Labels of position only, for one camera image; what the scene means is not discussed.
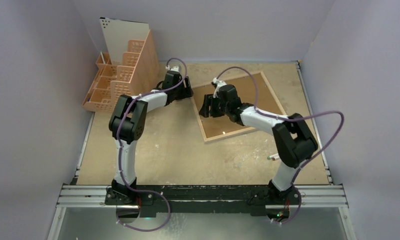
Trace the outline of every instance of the white wall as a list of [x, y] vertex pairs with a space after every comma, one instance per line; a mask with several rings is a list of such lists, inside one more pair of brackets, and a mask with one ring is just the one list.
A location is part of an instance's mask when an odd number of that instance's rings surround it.
[[326, 154], [358, 238], [400, 239], [400, 0], [336, 0], [302, 71], [313, 111], [346, 115]]
[[71, 0], [0, 1], [0, 240], [47, 237], [89, 121], [95, 57]]
[[334, 0], [74, 0], [98, 50], [100, 17], [149, 23], [160, 60], [294, 61]]

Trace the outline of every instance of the purple cable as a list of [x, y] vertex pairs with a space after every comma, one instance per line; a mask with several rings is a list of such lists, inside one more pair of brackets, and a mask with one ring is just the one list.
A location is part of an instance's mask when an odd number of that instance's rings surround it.
[[300, 208], [301, 208], [301, 201], [302, 201], [302, 200], [301, 200], [301, 194], [300, 194], [298, 188], [296, 188], [296, 187], [294, 186], [294, 181], [295, 181], [295, 179], [297, 178], [297, 176], [298, 176], [298, 174], [300, 173], [301, 169], [303, 169], [305, 165], [307, 165], [311, 160], [315, 159], [319, 154], [321, 154], [321, 153], [332, 143], [332, 141], [335, 139], [335, 137], [338, 135], [338, 133], [340, 132], [341, 128], [342, 128], [343, 125], [344, 125], [344, 114], [343, 114], [342, 112], [340, 112], [340, 111], [332, 110], [332, 111], [324, 111], [324, 112], [321, 112], [321, 113], [318, 113], [318, 114], [313, 114], [313, 115], [305, 116], [305, 117], [301, 117], [301, 118], [290, 119], [290, 118], [286, 118], [286, 117], [280, 117], [280, 116], [277, 116], [277, 115], [272, 115], [272, 114], [264, 113], [264, 112], [260, 111], [260, 110], [257, 108], [257, 101], [258, 101], [258, 99], [259, 99], [259, 88], [258, 88], [258, 86], [257, 86], [256, 79], [255, 79], [255, 78], [253, 77], [253, 75], [251, 75], [251, 73], [248, 72], [245, 68], [242, 68], [242, 67], [240, 67], [240, 66], [231, 66], [231, 67], [228, 67], [227, 69], [223, 70], [216, 78], [219, 79], [219, 77], [220, 77], [224, 72], [226, 72], [226, 71], [229, 70], [229, 69], [240, 69], [240, 70], [246, 72], [246, 73], [248, 74], [248, 76], [251, 78], [251, 80], [253, 80], [254, 89], [255, 89], [255, 91], [256, 91], [256, 96], [255, 96], [255, 98], [254, 98], [254, 110], [255, 110], [258, 114], [260, 114], [260, 115], [262, 115], [262, 116], [269, 117], [269, 118], [273, 118], [273, 119], [277, 119], [277, 120], [284, 120], [284, 121], [291, 122], [291, 123], [295, 123], [295, 122], [299, 122], [299, 121], [303, 121], [303, 120], [308, 120], [308, 119], [313, 119], [313, 118], [317, 118], [317, 117], [321, 117], [321, 116], [329, 115], [329, 114], [339, 114], [339, 115], [341, 116], [340, 125], [338, 126], [338, 128], [337, 128], [337, 130], [335, 131], [334, 135], [332, 135], [332, 137], [329, 139], [329, 141], [328, 141], [316, 154], [314, 154], [309, 160], [304, 161], [304, 162], [300, 165], [300, 167], [297, 169], [297, 171], [295, 172], [291, 184], [293, 185], [294, 189], [298, 192], [299, 203], [298, 203], [298, 208], [295, 210], [295, 212], [292, 214], [292, 216], [291, 216], [290, 218], [288, 218], [286, 221], [281, 222], [281, 224], [286, 224], [287, 222], [291, 221], [291, 220], [297, 215], [297, 213], [300, 211]]
[[117, 218], [117, 222], [118, 222], [118, 223], [120, 223], [120, 224], [123, 225], [124, 227], [130, 228], [130, 229], [133, 229], [133, 230], [137, 230], [137, 231], [140, 231], [140, 232], [153, 232], [153, 231], [159, 230], [160, 228], [164, 227], [164, 226], [169, 222], [169, 220], [170, 220], [170, 216], [171, 216], [170, 204], [169, 204], [169, 201], [168, 201], [162, 194], [160, 194], [159, 192], [151, 191], [151, 190], [137, 190], [137, 189], [131, 188], [130, 184], [126, 181], [125, 176], [123, 175], [123, 170], [122, 170], [122, 148], [123, 148], [123, 144], [122, 144], [122, 140], [120, 139], [120, 131], [121, 131], [121, 129], [122, 129], [123, 122], [125, 121], [126, 117], [128, 116], [129, 110], [132, 108], [132, 106], [134, 105], [134, 103], [135, 103], [138, 99], [140, 99], [141, 97], [145, 97], [145, 96], [151, 95], [151, 94], [164, 93], [164, 92], [166, 92], [166, 91], [173, 90], [173, 89], [177, 88], [179, 85], [181, 85], [181, 84], [184, 82], [184, 79], [185, 79], [186, 76], [187, 76], [187, 66], [186, 66], [186, 64], [185, 64], [184, 61], [182, 61], [181, 59], [179, 59], [179, 58], [177, 58], [177, 57], [172, 57], [171, 59], [169, 59], [169, 60], [167, 61], [166, 66], [169, 65], [169, 62], [170, 62], [171, 60], [178, 60], [178, 61], [180, 61], [180, 62], [184, 65], [184, 68], [185, 68], [185, 76], [182, 78], [182, 80], [179, 81], [177, 85], [175, 85], [175, 86], [173, 86], [173, 87], [170, 87], [170, 88], [168, 88], [168, 89], [163, 89], [163, 90], [158, 90], [158, 91], [151, 91], [151, 92], [147, 92], [147, 93], [140, 94], [139, 96], [137, 96], [134, 100], [131, 101], [131, 103], [129, 104], [129, 106], [128, 106], [128, 108], [126, 109], [125, 113], [123, 114], [123, 118], [122, 118], [122, 120], [120, 121], [119, 127], [117, 128], [117, 132], [116, 132], [116, 135], [117, 135], [116, 138], [117, 138], [117, 141], [119, 142], [119, 145], [120, 145], [119, 154], [118, 154], [118, 168], [119, 168], [119, 172], [120, 172], [120, 177], [122, 178], [122, 181], [125, 183], [125, 186], [126, 186], [129, 190], [131, 190], [131, 191], [133, 191], [133, 192], [136, 192], [136, 193], [151, 193], [151, 194], [159, 195], [159, 196], [166, 202], [166, 205], [167, 205], [167, 218], [166, 218], [166, 220], [164, 221], [164, 223], [162, 223], [162, 225], [160, 225], [160, 226], [158, 226], [158, 227], [156, 227], [156, 228], [153, 228], [153, 229], [141, 229], [141, 228], [137, 228], [137, 227], [134, 227], [134, 226], [127, 225], [126, 223], [123, 223], [123, 222], [119, 219], [119, 216], [118, 216], [117, 213], [116, 213], [116, 218]]

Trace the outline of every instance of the purple hose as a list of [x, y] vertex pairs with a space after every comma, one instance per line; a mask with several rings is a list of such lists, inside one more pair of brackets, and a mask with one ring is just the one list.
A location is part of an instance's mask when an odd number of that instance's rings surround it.
[[[305, 117], [301, 117], [301, 118], [290, 119], [290, 118], [286, 118], [286, 117], [280, 117], [280, 116], [277, 116], [277, 115], [264, 113], [264, 112], [260, 111], [257, 108], [257, 101], [259, 99], [259, 88], [257, 86], [256, 79], [245, 68], [242, 68], [242, 67], [239, 67], [239, 66], [228, 67], [227, 69], [223, 70], [216, 78], [219, 79], [219, 77], [229, 69], [240, 69], [240, 70], [246, 72], [248, 74], [248, 76], [251, 78], [251, 80], [253, 80], [254, 89], [256, 91], [256, 96], [254, 98], [254, 110], [256, 110], [256, 112], [258, 114], [262, 115], [262, 116], [273, 118], [273, 119], [284, 120], [284, 121], [291, 122], [291, 123], [295, 123], [295, 122], [299, 122], [299, 121], [303, 121], [303, 120], [307, 120], [307, 119], [313, 119], [313, 118], [317, 118], [317, 117], [321, 117], [321, 116], [329, 115], [329, 114], [339, 114], [341, 116], [340, 125], [338, 126], [338, 128], [335, 131], [334, 135], [332, 135], [332, 137], [329, 139], [329, 141], [316, 154], [314, 154], [309, 160], [304, 161], [300, 165], [300, 167], [297, 169], [297, 171], [294, 174], [293, 180], [291, 182], [291, 184], [294, 186], [294, 181], [297, 178], [298, 174], [300, 173], [300, 170], [303, 169], [304, 166], [307, 165], [311, 160], [315, 159], [319, 154], [321, 154], [332, 143], [332, 141], [335, 139], [335, 137], [338, 135], [338, 133], [340, 132], [341, 128], [344, 125], [344, 114], [342, 112], [340, 112], [340, 111], [332, 110], [332, 111], [324, 111], [324, 112], [321, 112], [321, 113], [318, 113], [318, 114], [313, 114], [313, 115], [305, 116]], [[302, 201], [301, 200], [301, 194], [300, 194], [300, 192], [298, 191], [298, 189], [295, 186], [294, 186], [294, 189], [298, 192], [298, 199], [299, 199], [298, 208], [295, 210], [295, 212], [292, 214], [292, 216], [290, 218], [288, 218], [286, 221], [282, 222], [282, 224], [285, 224], [285, 223], [291, 221], [297, 215], [297, 213], [300, 211], [301, 201]]]
[[179, 81], [178, 84], [175, 85], [175, 86], [173, 86], [173, 87], [170, 87], [170, 88], [168, 88], [168, 89], [158, 90], [158, 91], [147, 92], [147, 93], [144, 93], [144, 94], [142, 94], [142, 95], [140, 95], [140, 96], [137, 96], [134, 100], [132, 100], [131, 103], [129, 104], [128, 108], [126, 109], [125, 113], [123, 114], [123, 118], [122, 118], [122, 120], [120, 121], [119, 127], [117, 128], [117, 133], [116, 133], [116, 135], [117, 135], [116, 138], [117, 138], [117, 141], [119, 142], [119, 145], [120, 145], [120, 147], [119, 147], [119, 154], [118, 154], [118, 168], [119, 168], [119, 172], [120, 172], [120, 177], [122, 178], [122, 181], [125, 183], [125, 186], [126, 186], [129, 190], [131, 190], [131, 191], [133, 191], [133, 192], [136, 192], [136, 193], [151, 193], [151, 194], [159, 195], [159, 196], [166, 202], [166, 205], [167, 205], [167, 218], [166, 218], [166, 220], [164, 221], [164, 223], [162, 223], [162, 225], [160, 225], [160, 226], [158, 226], [158, 227], [156, 227], [156, 228], [153, 228], [153, 229], [141, 229], [141, 228], [137, 228], [137, 227], [134, 227], [134, 226], [127, 225], [126, 223], [123, 223], [123, 222], [119, 219], [119, 216], [118, 216], [117, 213], [116, 213], [116, 218], [117, 218], [117, 222], [118, 222], [118, 223], [120, 223], [120, 224], [123, 225], [124, 227], [130, 228], [130, 229], [133, 229], [133, 230], [137, 230], [137, 231], [140, 231], [140, 232], [152, 232], [152, 231], [156, 231], [156, 230], [159, 230], [160, 228], [164, 227], [164, 226], [169, 222], [169, 220], [170, 220], [170, 216], [171, 216], [170, 204], [169, 204], [169, 201], [168, 201], [162, 194], [160, 194], [159, 192], [151, 191], [151, 190], [137, 190], [137, 189], [131, 188], [130, 184], [126, 181], [125, 176], [123, 175], [123, 170], [122, 170], [122, 148], [123, 148], [123, 144], [122, 144], [122, 140], [120, 139], [120, 131], [121, 131], [121, 129], [122, 129], [123, 122], [125, 121], [126, 117], [128, 116], [129, 110], [132, 108], [132, 106], [134, 105], [134, 103], [135, 103], [138, 99], [140, 99], [141, 97], [145, 97], [145, 96], [151, 95], [151, 94], [164, 93], [164, 92], [166, 92], [166, 91], [173, 90], [173, 89], [177, 88], [179, 85], [181, 85], [181, 84], [184, 82], [184, 79], [185, 79], [186, 76], [187, 76], [187, 66], [186, 66], [186, 64], [185, 64], [184, 61], [182, 61], [181, 59], [179, 59], [179, 58], [177, 58], [177, 57], [172, 57], [171, 59], [169, 59], [169, 60], [167, 61], [166, 66], [169, 65], [169, 62], [170, 62], [171, 60], [178, 60], [178, 61], [180, 61], [180, 62], [184, 65], [184, 68], [185, 68], [185, 76], [182, 78], [182, 80]]

